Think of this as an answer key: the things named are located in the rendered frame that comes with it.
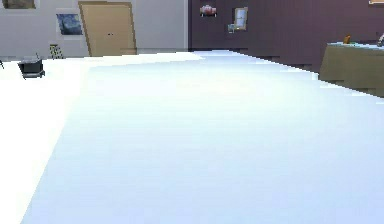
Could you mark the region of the tan wooden room door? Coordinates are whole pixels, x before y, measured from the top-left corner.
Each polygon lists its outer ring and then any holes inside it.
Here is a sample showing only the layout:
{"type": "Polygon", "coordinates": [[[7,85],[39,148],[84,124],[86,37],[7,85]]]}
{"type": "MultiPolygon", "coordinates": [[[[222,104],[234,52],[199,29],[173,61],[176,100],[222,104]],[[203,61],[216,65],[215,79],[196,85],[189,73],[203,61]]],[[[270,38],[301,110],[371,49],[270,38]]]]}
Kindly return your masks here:
{"type": "Polygon", "coordinates": [[[91,57],[136,55],[130,2],[79,1],[91,57]]]}

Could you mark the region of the red white wall picture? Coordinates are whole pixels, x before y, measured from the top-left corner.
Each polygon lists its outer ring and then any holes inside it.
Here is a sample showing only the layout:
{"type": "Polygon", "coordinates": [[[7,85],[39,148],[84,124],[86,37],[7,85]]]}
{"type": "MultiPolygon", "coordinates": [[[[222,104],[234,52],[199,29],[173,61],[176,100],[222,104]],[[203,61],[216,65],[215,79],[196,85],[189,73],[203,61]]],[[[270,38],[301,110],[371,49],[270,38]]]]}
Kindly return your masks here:
{"type": "Polygon", "coordinates": [[[217,9],[215,7],[212,7],[210,5],[204,5],[200,8],[200,16],[217,16],[217,9]]]}

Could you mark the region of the tan framed wall picture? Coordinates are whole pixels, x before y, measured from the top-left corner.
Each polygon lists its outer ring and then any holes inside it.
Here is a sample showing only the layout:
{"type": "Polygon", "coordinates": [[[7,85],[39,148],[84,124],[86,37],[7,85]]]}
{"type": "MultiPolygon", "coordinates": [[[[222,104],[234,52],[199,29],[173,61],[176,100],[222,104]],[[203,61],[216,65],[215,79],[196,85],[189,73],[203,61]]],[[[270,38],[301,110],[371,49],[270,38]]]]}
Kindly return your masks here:
{"type": "Polygon", "coordinates": [[[236,8],[235,9],[235,28],[237,30],[245,30],[247,27],[248,8],[236,8]]]}

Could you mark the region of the blue framed wall picture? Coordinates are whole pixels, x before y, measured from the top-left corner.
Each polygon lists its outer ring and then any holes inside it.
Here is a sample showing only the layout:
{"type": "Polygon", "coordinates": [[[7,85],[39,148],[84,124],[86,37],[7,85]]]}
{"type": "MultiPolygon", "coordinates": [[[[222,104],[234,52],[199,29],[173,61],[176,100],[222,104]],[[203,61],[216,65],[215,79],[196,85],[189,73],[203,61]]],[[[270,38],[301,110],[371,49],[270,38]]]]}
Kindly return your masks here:
{"type": "Polygon", "coordinates": [[[78,14],[57,14],[58,25],[62,35],[82,35],[78,14]]]}

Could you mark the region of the brown framed wall picture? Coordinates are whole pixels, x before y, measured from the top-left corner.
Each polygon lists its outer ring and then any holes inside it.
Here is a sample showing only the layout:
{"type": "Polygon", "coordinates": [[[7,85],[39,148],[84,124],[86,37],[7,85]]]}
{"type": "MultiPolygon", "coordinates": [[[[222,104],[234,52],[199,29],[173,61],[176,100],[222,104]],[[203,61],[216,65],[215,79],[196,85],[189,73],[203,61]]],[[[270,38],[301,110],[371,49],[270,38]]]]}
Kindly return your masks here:
{"type": "Polygon", "coordinates": [[[35,9],[34,0],[1,0],[5,9],[35,9]]]}

